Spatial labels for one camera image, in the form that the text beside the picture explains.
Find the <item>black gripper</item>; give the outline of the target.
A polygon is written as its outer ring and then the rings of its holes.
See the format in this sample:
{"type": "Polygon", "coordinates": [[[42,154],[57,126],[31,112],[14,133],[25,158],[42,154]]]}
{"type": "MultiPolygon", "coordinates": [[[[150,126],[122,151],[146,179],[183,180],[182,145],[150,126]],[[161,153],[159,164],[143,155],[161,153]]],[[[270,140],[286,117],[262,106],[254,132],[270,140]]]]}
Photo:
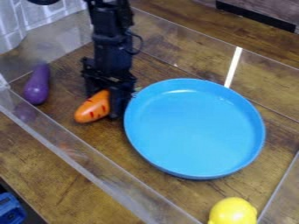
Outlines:
{"type": "Polygon", "coordinates": [[[119,118],[126,111],[127,104],[135,92],[137,77],[129,69],[103,72],[97,69],[95,60],[82,59],[82,77],[86,81],[87,97],[110,88],[110,113],[111,119],[119,118]]]}

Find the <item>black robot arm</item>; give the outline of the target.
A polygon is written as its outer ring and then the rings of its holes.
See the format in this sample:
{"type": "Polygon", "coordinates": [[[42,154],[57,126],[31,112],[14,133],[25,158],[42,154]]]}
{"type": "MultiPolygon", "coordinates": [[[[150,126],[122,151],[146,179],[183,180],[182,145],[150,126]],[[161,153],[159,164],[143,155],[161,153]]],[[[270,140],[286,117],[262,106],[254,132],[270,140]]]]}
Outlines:
{"type": "Polygon", "coordinates": [[[131,74],[134,38],[143,38],[131,32],[134,12],[129,0],[85,0],[94,25],[94,57],[82,59],[82,76],[86,81],[87,96],[99,91],[110,92],[109,103],[111,118],[125,114],[131,94],[135,91],[137,77],[131,74]]]}

